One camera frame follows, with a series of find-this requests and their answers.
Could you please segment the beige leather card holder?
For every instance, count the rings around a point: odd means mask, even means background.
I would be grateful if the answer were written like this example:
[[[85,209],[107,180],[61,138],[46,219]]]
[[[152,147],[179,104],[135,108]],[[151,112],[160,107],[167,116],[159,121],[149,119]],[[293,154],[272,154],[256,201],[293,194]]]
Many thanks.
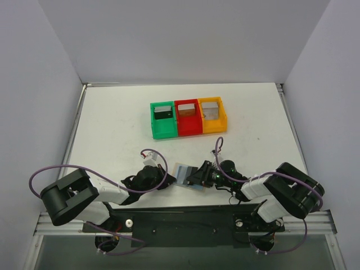
[[[175,185],[195,191],[203,191],[203,186],[199,184],[193,184],[190,183],[187,180],[187,177],[189,177],[192,173],[197,171],[197,167],[195,166],[189,166],[186,164],[181,163],[175,163],[175,167],[173,170],[173,176],[175,178]]]

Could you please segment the grey credit card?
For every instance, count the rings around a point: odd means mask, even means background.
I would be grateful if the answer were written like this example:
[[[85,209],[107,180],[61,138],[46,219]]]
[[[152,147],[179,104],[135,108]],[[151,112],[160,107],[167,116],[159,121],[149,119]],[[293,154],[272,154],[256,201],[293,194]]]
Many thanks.
[[[187,165],[178,165],[177,166],[177,170],[175,173],[175,177],[176,177],[176,184],[177,185],[185,185],[183,182],[185,180],[185,173],[186,173],[186,169],[187,169]]]

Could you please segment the black credit card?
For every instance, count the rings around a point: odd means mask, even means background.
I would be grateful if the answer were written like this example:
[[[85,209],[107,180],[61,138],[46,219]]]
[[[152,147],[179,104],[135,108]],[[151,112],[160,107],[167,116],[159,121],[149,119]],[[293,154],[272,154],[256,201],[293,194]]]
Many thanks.
[[[187,169],[186,169],[185,178],[184,178],[183,183],[186,184],[187,186],[193,185],[193,183],[188,180],[188,177],[193,175],[197,170],[198,170],[198,167],[188,166]]]

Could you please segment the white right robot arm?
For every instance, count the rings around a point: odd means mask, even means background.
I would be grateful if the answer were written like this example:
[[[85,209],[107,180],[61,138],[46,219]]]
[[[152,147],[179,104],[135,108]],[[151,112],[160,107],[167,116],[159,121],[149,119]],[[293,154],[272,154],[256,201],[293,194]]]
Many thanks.
[[[287,162],[275,171],[246,178],[231,160],[224,160],[219,166],[206,160],[201,167],[191,169],[185,182],[228,191],[240,202],[264,198],[251,216],[251,223],[258,230],[288,215],[304,219],[322,208],[325,194],[317,181]]]

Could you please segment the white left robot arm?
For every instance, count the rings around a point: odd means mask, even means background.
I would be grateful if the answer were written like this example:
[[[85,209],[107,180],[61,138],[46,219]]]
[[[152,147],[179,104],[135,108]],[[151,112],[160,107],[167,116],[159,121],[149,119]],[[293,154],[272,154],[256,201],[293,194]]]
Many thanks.
[[[61,226],[74,219],[89,221],[102,231],[115,227],[116,218],[110,214],[107,204],[126,206],[137,202],[148,190],[163,190],[176,181],[161,166],[144,166],[136,175],[131,175],[120,184],[106,185],[91,179],[87,171],[78,168],[44,188],[40,193],[52,224]]]

